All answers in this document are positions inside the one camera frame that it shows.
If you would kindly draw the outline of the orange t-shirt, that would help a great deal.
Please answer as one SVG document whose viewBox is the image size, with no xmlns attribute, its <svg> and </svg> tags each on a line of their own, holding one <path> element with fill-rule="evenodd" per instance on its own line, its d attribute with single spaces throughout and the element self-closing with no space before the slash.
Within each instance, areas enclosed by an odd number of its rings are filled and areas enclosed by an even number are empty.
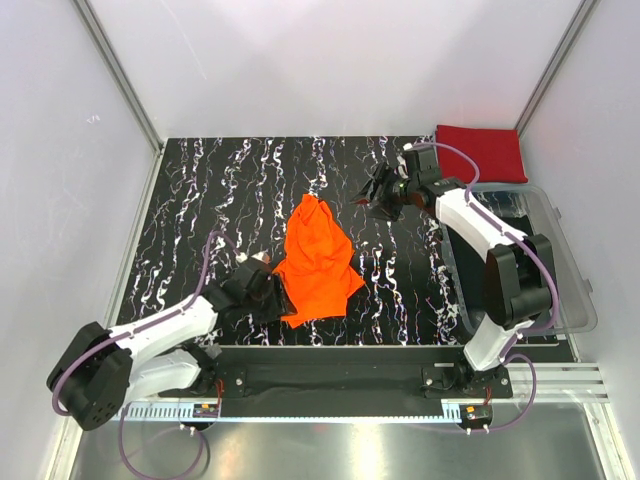
<svg viewBox="0 0 640 480">
<path fill-rule="evenodd" d="M 287 224 L 284 252 L 275 272 L 296 309 L 284 322 L 298 328 L 312 320 L 345 316 L 348 300 L 364 280 L 351 266 L 352 241 L 326 201 L 302 196 Z"/>
</svg>

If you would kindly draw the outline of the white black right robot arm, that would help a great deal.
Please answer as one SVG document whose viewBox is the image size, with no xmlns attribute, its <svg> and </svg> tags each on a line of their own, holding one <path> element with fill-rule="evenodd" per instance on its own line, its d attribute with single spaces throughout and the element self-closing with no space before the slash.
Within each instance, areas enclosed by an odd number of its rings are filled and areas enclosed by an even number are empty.
<svg viewBox="0 0 640 480">
<path fill-rule="evenodd" d="M 559 292 L 551 241 L 511 227 L 475 199 L 470 184 L 444 176 L 438 163 L 442 146 L 406 145 L 398 167 L 379 163 L 351 201 L 384 221 L 398 220 L 403 207 L 413 205 L 454 230 L 483 260 L 484 317 L 461 359 L 445 371 L 440 389 L 472 397 L 506 365 L 518 339 L 554 326 Z"/>
</svg>

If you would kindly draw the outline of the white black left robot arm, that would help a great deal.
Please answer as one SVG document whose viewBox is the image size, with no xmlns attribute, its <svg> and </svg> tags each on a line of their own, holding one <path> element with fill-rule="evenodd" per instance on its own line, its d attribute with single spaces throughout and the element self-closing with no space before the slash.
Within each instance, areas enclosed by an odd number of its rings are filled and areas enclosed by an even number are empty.
<svg viewBox="0 0 640 480">
<path fill-rule="evenodd" d="M 246 315 L 268 324 L 296 312 L 267 256 L 242 255 L 226 279 L 200 281 L 173 307 L 126 325 L 84 325 L 46 380 L 52 406 L 91 431 L 131 402 L 166 392 L 203 396 L 219 390 L 220 349 L 202 348 L 197 338 Z"/>
</svg>

